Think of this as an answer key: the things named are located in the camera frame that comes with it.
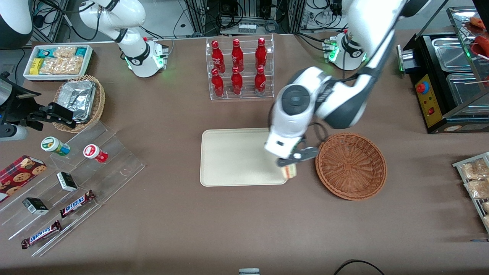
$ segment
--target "red switch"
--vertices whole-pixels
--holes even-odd
[[[416,91],[419,93],[424,92],[425,89],[426,89],[426,86],[423,83],[420,83],[416,86]]]

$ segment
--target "white storage tray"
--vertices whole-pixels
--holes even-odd
[[[202,134],[200,183],[211,186],[276,185],[287,180],[264,148],[268,128],[207,130]]]
[[[52,48],[56,48],[59,46],[87,48],[87,51],[85,52],[85,56],[83,57],[82,68],[80,69],[79,74],[57,74],[57,75],[46,75],[46,74],[32,75],[32,74],[29,74],[29,70],[32,66],[32,61],[34,60],[34,58],[37,57],[39,50],[52,49]],[[62,81],[62,80],[68,80],[71,78],[75,78],[78,76],[83,76],[87,72],[87,68],[89,66],[92,51],[93,51],[92,47],[90,47],[87,44],[59,44],[59,45],[51,44],[51,45],[35,46],[32,49],[32,53],[29,57],[29,61],[27,62],[27,66],[25,66],[24,74],[23,74],[24,78],[27,80],[30,80],[30,81]]]

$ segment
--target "red emergency stop button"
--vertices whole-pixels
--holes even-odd
[[[429,91],[429,84],[426,81],[423,81],[422,83],[419,83],[416,86],[416,91],[419,92],[420,94],[426,94]]]

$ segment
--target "round basket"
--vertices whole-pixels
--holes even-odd
[[[316,157],[316,171],[333,194],[351,201],[375,196],[387,177],[380,150],[354,133],[335,134],[323,142]]]
[[[97,90],[95,91],[95,98],[93,99],[93,106],[90,113],[90,120],[85,124],[76,124],[75,129],[72,129],[61,123],[53,123],[54,127],[56,127],[56,129],[60,131],[70,132],[74,134],[79,133],[89,125],[96,123],[102,116],[102,112],[104,111],[104,103],[105,103],[104,87],[102,87],[100,82],[91,75],[84,75],[77,78],[73,78],[68,80],[68,82],[82,81],[82,80],[90,80],[97,85]],[[54,102],[58,101],[58,96],[60,95],[61,87],[59,87],[58,92],[54,95]]]

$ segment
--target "snickers bar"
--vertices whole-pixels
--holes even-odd
[[[60,221],[55,221],[54,224],[47,227],[43,231],[35,234],[34,236],[32,236],[30,238],[23,239],[22,243],[21,243],[22,249],[27,249],[28,247],[34,245],[39,240],[46,238],[51,233],[56,232],[56,231],[61,231],[61,230],[63,230],[63,229],[61,228]]]
[[[66,218],[71,213],[75,212],[82,205],[86,204],[89,200],[95,198],[95,194],[92,190],[85,193],[78,200],[72,202],[70,205],[66,206],[64,209],[60,210],[61,218]]]

